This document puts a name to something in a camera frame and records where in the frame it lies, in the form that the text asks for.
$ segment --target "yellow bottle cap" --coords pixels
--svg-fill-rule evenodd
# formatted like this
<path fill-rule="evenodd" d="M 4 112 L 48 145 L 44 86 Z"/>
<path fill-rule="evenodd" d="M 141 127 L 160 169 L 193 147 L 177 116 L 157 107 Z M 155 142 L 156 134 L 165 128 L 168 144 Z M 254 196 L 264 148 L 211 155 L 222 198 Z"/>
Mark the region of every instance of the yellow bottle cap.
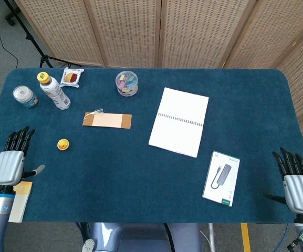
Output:
<path fill-rule="evenodd" d="M 60 139 L 57 143 L 58 149 L 61 151 L 67 150 L 69 147 L 69 142 L 67 139 Z"/>
<path fill-rule="evenodd" d="M 41 84 L 46 84 L 50 81 L 50 75 L 48 75 L 47 72 L 40 72 L 37 74 L 37 80 L 39 80 Z"/>

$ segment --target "white canister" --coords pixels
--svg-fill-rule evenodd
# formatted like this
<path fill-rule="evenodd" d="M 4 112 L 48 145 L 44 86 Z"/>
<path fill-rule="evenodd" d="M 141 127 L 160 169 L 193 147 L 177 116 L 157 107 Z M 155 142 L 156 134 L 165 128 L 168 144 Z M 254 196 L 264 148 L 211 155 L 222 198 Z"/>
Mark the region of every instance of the white canister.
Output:
<path fill-rule="evenodd" d="M 61 89 L 59 82 L 48 75 L 47 72 L 40 72 L 37 75 L 40 82 L 40 88 L 44 93 L 52 99 L 56 107 L 61 110 L 68 109 L 71 101 Z"/>
<path fill-rule="evenodd" d="M 14 98 L 26 108 L 33 108 L 38 103 L 37 96 L 27 86 L 18 86 L 13 91 Z"/>

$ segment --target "plastic container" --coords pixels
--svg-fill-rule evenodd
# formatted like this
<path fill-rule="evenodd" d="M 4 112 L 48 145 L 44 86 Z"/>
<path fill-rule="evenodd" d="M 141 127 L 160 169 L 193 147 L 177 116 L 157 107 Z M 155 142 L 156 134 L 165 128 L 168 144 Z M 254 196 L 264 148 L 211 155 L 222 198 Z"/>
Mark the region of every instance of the plastic container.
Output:
<path fill-rule="evenodd" d="M 71 105 L 70 99 L 65 95 L 61 89 L 59 82 L 48 75 L 47 72 L 40 72 L 37 75 L 40 83 L 40 88 L 44 93 L 52 99 L 58 109 L 65 110 Z"/>
<path fill-rule="evenodd" d="M 133 96 L 139 90 L 137 75 L 132 71 L 120 72 L 115 78 L 115 83 L 122 96 Z"/>
<path fill-rule="evenodd" d="M 13 96 L 26 108 L 33 108 L 38 103 L 37 96 L 27 86 L 16 87 Z"/>

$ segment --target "tripod stand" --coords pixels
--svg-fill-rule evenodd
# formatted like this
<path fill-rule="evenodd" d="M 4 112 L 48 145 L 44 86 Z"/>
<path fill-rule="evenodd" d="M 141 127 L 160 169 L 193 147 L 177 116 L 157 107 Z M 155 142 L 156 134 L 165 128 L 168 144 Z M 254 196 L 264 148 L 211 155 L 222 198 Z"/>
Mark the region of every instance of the tripod stand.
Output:
<path fill-rule="evenodd" d="M 41 48 L 39 47 L 39 45 L 37 44 L 37 42 L 35 41 L 35 39 L 33 38 L 33 36 L 31 35 L 31 33 L 29 32 L 29 30 L 26 28 L 26 26 L 24 25 L 24 23 L 22 22 L 22 20 L 19 18 L 19 16 L 17 15 L 16 11 L 13 9 L 13 7 L 11 6 L 11 4 L 9 3 L 8 0 L 4 0 L 5 4 L 8 6 L 8 8 L 10 9 L 10 11 L 14 14 L 15 18 L 17 19 L 17 21 L 19 22 L 20 26 L 23 28 L 23 30 L 26 33 L 25 39 L 31 40 L 32 44 L 34 44 L 34 46 L 36 47 L 37 51 L 39 52 L 41 58 L 40 58 L 40 65 L 39 67 L 41 68 L 43 66 L 43 63 L 45 62 L 49 67 L 53 67 L 49 61 L 49 59 L 53 59 L 56 61 L 60 61 L 63 63 L 66 63 L 68 67 L 70 67 L 71 65 L 75 65 L 78 67 L 81 67 L 81 65 L 78 64 L 74 64 L 71 63 L 69 61 L 65 61 L 62 59 L 57 59 L 51 56 L 48 56 L 47 54 L 44 54 L 43 51 L 41 50 Z"/>

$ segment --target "teal felt surface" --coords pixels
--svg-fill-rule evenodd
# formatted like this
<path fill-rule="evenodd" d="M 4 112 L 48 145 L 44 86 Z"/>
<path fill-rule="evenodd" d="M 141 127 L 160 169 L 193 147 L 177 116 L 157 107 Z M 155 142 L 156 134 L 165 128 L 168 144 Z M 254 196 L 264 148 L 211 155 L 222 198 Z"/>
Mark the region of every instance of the teal felt surface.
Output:
<path fill-rule="evenodd" d="M 58 81 L 62 69 L 44 69 Z M 71 100 L 55 107 L 39 87 L 40 69 L 18 69 L 0 97 L 0 151 L 12 131 L 35 128 L 25 169 L 46 168 L 33 181 L 25 221 L 83 222 L 291 222 L 287 206 L 261 190 L 283 195 L 271 154 L 283 146 L 303 156 L 303 139 L 288 83 L 278 70 L 133 69 L 138 93 L 118 94 L 122 69 L 85 69 L 80 87 L 63 87 Z M 28 109 L 12 96 L 27 85 L 38 96 Z M 148 145 L 164 87 L 208 96 L 198 157 Z M 130 130 L 84 127 L 86 111 L 132 114 Z M 67 151 L 57 149 L 61 138 Z M 239 158 L 232 207 L 202 198 L 213 151 Z"/>

